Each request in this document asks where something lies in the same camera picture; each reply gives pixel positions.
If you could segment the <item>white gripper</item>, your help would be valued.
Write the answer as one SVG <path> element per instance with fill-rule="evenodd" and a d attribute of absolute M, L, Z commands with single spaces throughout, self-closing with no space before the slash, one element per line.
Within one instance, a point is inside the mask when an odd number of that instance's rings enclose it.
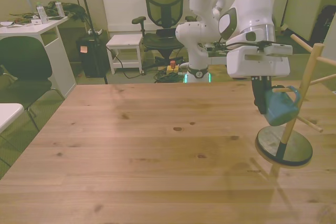
<path fill-rule="evenodd" d="M 271 77 L 290 74 L 289 56 L 289 45 L 271 45 L 262 51 L 256 46 L 241 46 L 227 54 L 227 72 L 230 77 L 252 77 L 254 104 L 262 115 L 267 111 L 265 93 L 272 89 Z"/>

